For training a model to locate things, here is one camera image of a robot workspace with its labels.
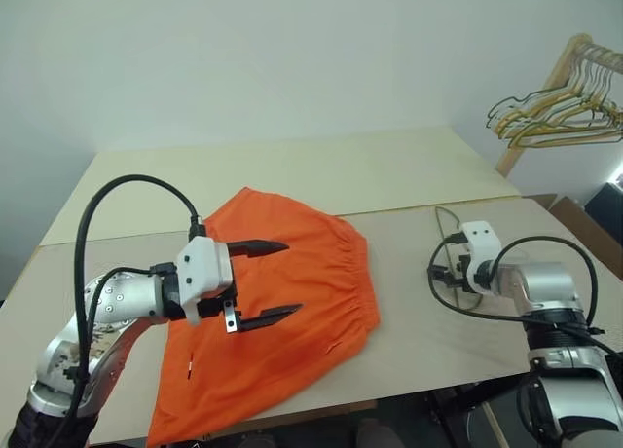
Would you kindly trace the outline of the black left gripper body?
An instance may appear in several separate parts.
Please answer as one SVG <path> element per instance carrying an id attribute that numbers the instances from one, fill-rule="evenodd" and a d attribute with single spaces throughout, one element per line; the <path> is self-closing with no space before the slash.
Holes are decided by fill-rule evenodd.
<path id="1" fill-rule="evenodd" d="M 243 255 L 243 242 L 217 243 L 216 264 L 219 272 L 215 292 L 206 292 L 198 304 L 201 318 L 223 314 L 227 333 L 242 331 L 241 312 L 237 310 L 238 290 L 232 257 Z"/>

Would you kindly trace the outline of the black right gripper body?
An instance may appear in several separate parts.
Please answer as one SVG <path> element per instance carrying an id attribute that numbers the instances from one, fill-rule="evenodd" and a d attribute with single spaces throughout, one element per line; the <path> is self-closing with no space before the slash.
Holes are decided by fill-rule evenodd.
<path id="1" fill-rule="evenodd" d="M 468 281 L 468 267 L 471 262 L 469 254 L 462 254 L 458 257 L 455 272 L 455 287 L 459 287 L 463 292 L 472 293 L 473 288 Z"/>

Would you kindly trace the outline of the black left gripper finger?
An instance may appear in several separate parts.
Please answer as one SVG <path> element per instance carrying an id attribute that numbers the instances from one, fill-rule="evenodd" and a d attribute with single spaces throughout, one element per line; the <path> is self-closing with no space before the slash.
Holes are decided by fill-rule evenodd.
<path id="1" fill-rule="evenodd" d="M 279 321 L 296 313 L 303 307 L 302 304 L 290 304 L 262 310 L 257 317 L 239 318 L 238 332 L 248 332 L 255 329 L 272 326 Z"/>
<path id="2" fill-rule="evenodd" d="M 231 257 L 261 257 L 278 253 L 288 248 L 289 246 L 285 243 L 267 240 L 247 240 L 228 243 L 228 252 Z"/>

